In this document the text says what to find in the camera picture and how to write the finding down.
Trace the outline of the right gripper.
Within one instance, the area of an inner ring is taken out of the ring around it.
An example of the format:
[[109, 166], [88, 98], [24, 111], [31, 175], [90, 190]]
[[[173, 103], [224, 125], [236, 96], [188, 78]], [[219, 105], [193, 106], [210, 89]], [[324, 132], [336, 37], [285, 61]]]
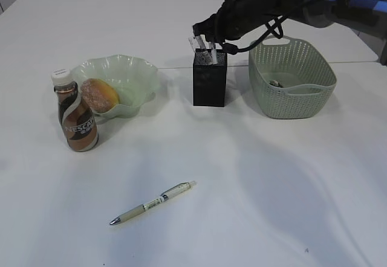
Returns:
[[220, 9], [192, 26], [193, 36], [226, 49], [225, 40], [238, 40], [254, 30], [254, 0], [224, 0]]

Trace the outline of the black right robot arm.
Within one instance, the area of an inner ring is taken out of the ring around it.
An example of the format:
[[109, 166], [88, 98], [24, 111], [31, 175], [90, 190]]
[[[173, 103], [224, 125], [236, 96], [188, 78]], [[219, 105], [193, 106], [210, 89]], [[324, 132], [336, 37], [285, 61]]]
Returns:
[[283, 38], [287, 19], [314, 28], [337, 23], [386, 38], [386, 0], [224, 0], [216, 13], [193, 25], [193, 35], [235, 55], [269, 35]]

